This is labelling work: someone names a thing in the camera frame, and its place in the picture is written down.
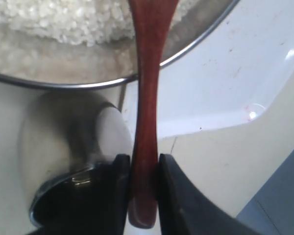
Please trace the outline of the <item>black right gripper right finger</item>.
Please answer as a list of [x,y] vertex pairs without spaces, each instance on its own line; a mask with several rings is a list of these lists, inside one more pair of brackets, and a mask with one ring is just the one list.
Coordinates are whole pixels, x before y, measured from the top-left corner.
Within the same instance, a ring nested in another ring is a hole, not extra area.
[[257,234],[205,197],[185,175],[172,155],[160,155],[158,175],[158,208],[162,234]]

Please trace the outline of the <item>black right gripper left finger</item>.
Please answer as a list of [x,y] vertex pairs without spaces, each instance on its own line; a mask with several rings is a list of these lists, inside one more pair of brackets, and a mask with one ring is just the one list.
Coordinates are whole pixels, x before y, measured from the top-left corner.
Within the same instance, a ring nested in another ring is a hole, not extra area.
[[44,183],[29,210],[33,235],[122,235],[128,205],[130,157],[98,163]]

